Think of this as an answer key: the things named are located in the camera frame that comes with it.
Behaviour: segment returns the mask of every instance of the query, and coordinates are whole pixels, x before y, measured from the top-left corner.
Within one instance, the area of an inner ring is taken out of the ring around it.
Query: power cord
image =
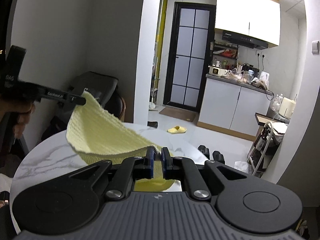
[[[262,71],[264,70],[263,59],[264,59],[264,55],[262,55]]]
[[[270,92],[272,93],[272,98],[271,98],[271,99],[268,98],[267,91],[265,90],[264,92],[266,93],[266,97],[267,97],[267,99],[268,99],[269,101],[272,101],[272,100],[275,98],[275,94],[274,94],[272,91],[270,91]]]
[[[260,70],[259,56],[260,56],[260,54],[258,53],[258,70]]]

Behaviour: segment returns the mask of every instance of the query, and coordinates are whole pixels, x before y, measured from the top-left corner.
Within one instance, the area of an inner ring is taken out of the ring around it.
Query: white tiled floor
[[[177,138],[188,141],[196,148],[199,145],[205,145],[209,148],[210,155],[212,155],[213,151],[219,151],[223,154],[228,166],[234,167],[235,161],[246,161],[252,141],[197,127],[198,117],[191,123],[159,114],[163,108],[164,106],[157,106],[158,111],[149,111],[148,115],[149,121],[158,122],[158,129],[167,131],[177,125],[183,126],[187,128],[187,131],[184,134],[176,134]]]

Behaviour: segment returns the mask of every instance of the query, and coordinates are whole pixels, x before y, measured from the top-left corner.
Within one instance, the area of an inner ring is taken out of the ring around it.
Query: marble table
[[[133,123],[124,123],[124,125],[155,144],[168,147],[174,156],[188,157],[196,164],[204,164],[208,160],[194,146],[175,137],[175,135],[163,130]],[[78,170],[86,165],[68,144],[66,131],[55,134],[36,146],[18,167],[11,184],[10,209],[16,231],[20,232],[12,215],[12,203],[20,192],[28,187]],[[181,191],[180,182],[176,181],[166,191]]]

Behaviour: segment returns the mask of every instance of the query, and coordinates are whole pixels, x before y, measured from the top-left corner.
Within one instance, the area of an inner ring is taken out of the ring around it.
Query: doorway
[[[215,5],[175,3],[164,105],[200,112],[215,15]]]

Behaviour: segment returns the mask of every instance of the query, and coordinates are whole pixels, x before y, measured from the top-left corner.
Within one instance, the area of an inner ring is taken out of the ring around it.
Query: yellow towel
[[[145,156],[148,146],[161,147],[126,128],[119,119],[104,110],[94,97],[84,92],[84,106],[76,106],[67,127],[67,141],[88,164],[112,160],[120,164],[125,158]],[[162,191],[174,183],[162,177],[160,161],[154,163],[154,178],[136,182],[136,191]]]

